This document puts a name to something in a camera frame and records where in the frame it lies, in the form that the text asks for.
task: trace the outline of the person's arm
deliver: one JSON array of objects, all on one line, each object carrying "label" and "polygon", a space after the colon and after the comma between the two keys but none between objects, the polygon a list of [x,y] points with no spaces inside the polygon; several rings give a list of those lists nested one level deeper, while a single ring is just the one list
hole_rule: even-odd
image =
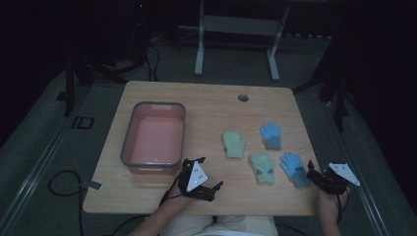
[{"label": "person's arm", "polygon": [[[341,208],[344,209],[344,207],[347,204],[348,194],[347,192],[345,192],[343,195],[340,195],[339,197],[341,202]],[[325,191],[319,189],[317,207],[324,235],[341,235],[340,229],[337,224],[339,205],[336,195],[330,195]]]},{"label": "person's arm", "polygon": [[129,236],[156,236],[162,230],[162,228],[176,215],[181,213],[193,199],[179,196],[169,199],[181,194],[181,190],[178,189],[178,185],[169,193],[168,199],[144,222],[142,222],[137,228],[132,231]]}]

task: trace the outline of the light green glove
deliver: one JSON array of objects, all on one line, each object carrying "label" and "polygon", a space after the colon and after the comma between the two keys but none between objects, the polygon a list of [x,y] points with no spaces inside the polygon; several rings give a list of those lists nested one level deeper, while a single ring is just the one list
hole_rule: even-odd
[{"label": "light green glove", "polygon": [[239,133],[228,131],[223,133],[224,151],[229,158],[243,158],[245,140],[242,140]]},{"label": "light green glove", "polygon": [[249,158],[251,161],[252,169],[257,175],[258,183],[260,184],[273,184],[275,179],[273,177],[273,168],[275,162],[269,159],[266,153],[251,154]]}]

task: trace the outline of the grey carpet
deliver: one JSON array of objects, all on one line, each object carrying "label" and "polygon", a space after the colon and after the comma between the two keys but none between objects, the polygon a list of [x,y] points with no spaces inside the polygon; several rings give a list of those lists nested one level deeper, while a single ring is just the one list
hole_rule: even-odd
[{"label": "grey carpet", "polygon": [[[224,49],[208,47],[201,77],[194,76],[196,47],[194,44],[161,45],[156,41],[160,58],[157,76],[164,82],[205,83],[262,87],[295,88],[307,82],[313,75],[328,41],[319,38],[303,40],[285,37],[276,56],[281,81],[270,80],[268,61],[263,50]],[[149,60],[156,62],[156,52],[149,50]],[[126,75],[129,80],[147,80],[147,68]],[[78,198],[60,198],[47,190],[47,182],[58,171],[77,171],[82,179],[90,179],[105,142],[123,86],[109,82],[97,82],[88,97],[72,118],[62,117],[64,106],[54,98],[62,89],[63,77],[55,79],[30,115],[13,137],[1,149],[1,210],[11,203],[25,177],[42,155],[48,140],[61,122],[73,122],[74,116],[93,117],[91,130],[67,127],[58,144],[45,174],[37,185],[28,205],[13,227],[12,235],[74,235],[78,234]],[[320,167],[330,161],[349,162],[355,158],[362,183],[365,183],[384,219],[389,235],[415,235],[417,220],[396,185],[384,156],[375,139],[353,106],[347,103],[350,116],[343,118],[345,132],[340,135],[332,123],[333,107],[325,106],[317,97],[320,86],[296,96],[301,115]],[[76,180],[65,175],[56,183],[61,191],[77,191]],[[361,190],[352,188],[348,208],[340,227],[344,235],[379,235],[360,197]],[[133,215],[83,213],[86,235],[110,234],[121,222]],[[122,228],[125,235],[139,220]],[[315,216],[276,217],[276,223],[286,224],[304,231],[307,235],[321,235]],[[278,227],[280,235],[297,235],[285,227]]]}]

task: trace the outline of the metal stand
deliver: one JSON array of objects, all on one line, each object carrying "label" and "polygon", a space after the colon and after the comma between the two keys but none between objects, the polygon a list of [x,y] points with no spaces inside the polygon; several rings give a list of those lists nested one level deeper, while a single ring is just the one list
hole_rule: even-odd
[{"label": "metal stand", "polygon": [[199,47],[197,50],[196,68],[194,74],[203,74],[203,62],[205,57],[204,34],[205,31],[221,31],[231,33],[246,33],[257,35],[274,36],[273,46],[267,50],[270,75],[273,81],[279,81],[278,69],[276,67],[275,53],[281,39],[288,17],[289,7],[285,7],[281,20],[259,20],[234,17],[220,17],[205,15],[205,0],[200,1],[200,27],[199,27]]},{"label": "metal stand", "polygon": [[74,74],[77,75],[77,78],[79,79],[80,84],[82,86],[91,86],[94,82],[94,79],[90,74],[89,67],[94,68],[96,71],[102,73],[107,78],[116,83],[126,84],[128,82],[125,79],[118,76],[116,73],[94,62],[88,56],[72,53],[69,56],[65,66],[66,88],[65,91],[61,92],[58,97],[59,100],[65,100],[66,102],[66,109],[64,114],[65,117],[68,117],[70,115],[75,104]]},{"label": "metal stand", "polygon": [[325,83],[319,93],[319,97],[323,101],[331,101],[333,95],[337,92],[334,122],[339,131],[343,131],[343,115],[348,115],[343,104],[349,78],[348,62],[344,54],[337,38],[334,38],[319,63],[313,78],[306,84],[292,90],[294,94],[297,94],[319,83]]}]

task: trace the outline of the light blue glove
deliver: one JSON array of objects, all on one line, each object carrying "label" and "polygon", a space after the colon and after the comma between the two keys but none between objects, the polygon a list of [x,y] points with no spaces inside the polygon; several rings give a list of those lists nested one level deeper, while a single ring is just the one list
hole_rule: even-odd
[{"label": "light blue glove", "polygon": [[288,178],[292,180],[295,187],[302,188],[311,184],[311,181],[307,178],[300,155],[286,152],[280,159],[282,162],[279,165]]},{"label": "light blue glove", "polygon": [[266,149],[281,149],[281,127],[267,123],[260,129]]}]

